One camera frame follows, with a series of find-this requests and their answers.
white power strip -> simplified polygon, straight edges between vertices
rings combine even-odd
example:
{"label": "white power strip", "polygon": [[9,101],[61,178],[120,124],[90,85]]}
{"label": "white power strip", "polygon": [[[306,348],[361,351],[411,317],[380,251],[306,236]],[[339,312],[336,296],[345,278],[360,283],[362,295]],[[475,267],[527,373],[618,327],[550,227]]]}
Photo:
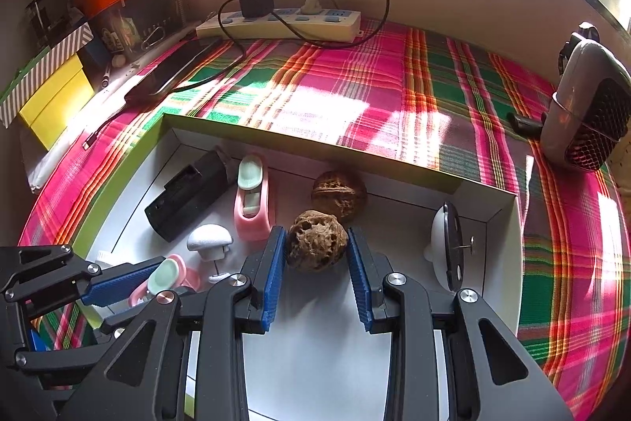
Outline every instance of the white power strip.
{"label": "white power strip", "polygon": [[[311,40],[339,41],[351,43],[359,34],[360,12],[348,10],[322,10],[317,15],[303,15],[299,8],[274,10],[287,24],[305,38]],[[273,15],[256,19],[245,19],[241,12],[222,14],[222,23],[236,39],[255,38],[298,38]],[[208,36],[228,37],[219,27],[217,16],[197,28],[199,38]]]}

plaid tablecloth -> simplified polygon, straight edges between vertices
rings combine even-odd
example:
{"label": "plaid tablecloth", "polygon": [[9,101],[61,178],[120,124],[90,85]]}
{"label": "plaid tablecloth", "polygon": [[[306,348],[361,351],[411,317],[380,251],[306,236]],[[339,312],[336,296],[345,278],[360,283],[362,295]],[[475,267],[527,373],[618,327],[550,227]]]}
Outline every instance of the plaid tablecloth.
{"label": "plaid tablecloth", "polygon": [[[236,56],[225,43],[189,81],[210,77]],[[625,351],[629,239],[606,168],[585,175],[555,169],[538,143],[508,126],[509,111],[539,118],[552,92],[496,54],[396,24],[351,50],[254,41],[247,61],[228,76],[173,94],[151,113],[119,116],[88,152],[80,138],[43,189],[20,243],[71,243],[112,171],[162,113],[313,138],[465,176],[518,195],[519,339],[582,421],[616,378]],[[72,307],[50,314],[40,330],[52,333],[56,348],[86,340]]]}

silver screw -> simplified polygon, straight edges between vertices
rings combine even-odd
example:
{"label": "silver screw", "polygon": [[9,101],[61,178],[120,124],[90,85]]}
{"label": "silver screw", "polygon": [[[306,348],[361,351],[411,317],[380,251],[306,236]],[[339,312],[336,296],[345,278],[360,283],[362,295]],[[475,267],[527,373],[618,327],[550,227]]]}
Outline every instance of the silver screw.
{"label": "silver screw", "polygon": [[393,286],[403,286],[407,280],[408,279],[405,275],[403,275],[403,273],[394,272],[387,276],[387,281]]}
{"label": "silver screw", "polygon": [[228,281],[230,281],[231,286],[238,287],[247,282],[247,277],[242,273],[235,273],[234,275],[230,275],[228,277]]}
{"label": "silver screw", "polygon": [[175,300],[175,293],[173,291],[161,291],[156,295],[156,300],[158,300],[158,303],[166,305]]}
{"label": "silver screw", "polygon": [[473,289],[463,289],[460,291],[460,299],[467,303],[475,303],[478,301],[478,294]]}

black phone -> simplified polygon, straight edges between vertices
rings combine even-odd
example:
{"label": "black phone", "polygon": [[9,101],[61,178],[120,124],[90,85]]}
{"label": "black phone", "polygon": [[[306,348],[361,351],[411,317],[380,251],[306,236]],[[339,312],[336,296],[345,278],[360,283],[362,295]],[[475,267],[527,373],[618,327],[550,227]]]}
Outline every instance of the black phone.
{"label": "black phone", "polygon": [[158,103],[222,42],[220,37],[185,42],[125,94],[127,106]]}

black mesh grille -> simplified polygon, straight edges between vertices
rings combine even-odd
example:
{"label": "black mesh grille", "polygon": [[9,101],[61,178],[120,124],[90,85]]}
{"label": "black mesh grille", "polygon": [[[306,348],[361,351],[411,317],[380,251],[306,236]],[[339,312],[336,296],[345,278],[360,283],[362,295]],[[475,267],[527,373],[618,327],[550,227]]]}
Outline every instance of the black mesh grille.
{"label": "black mesh grille", "polygon": [[[605,79],[598,85],[583,122],[619,140],[627,132],[630,115],[629,92],[613,79]],[[566,161],[585,170],[598,170],[615,146],[615,141],[582,125],[566,150]]]}

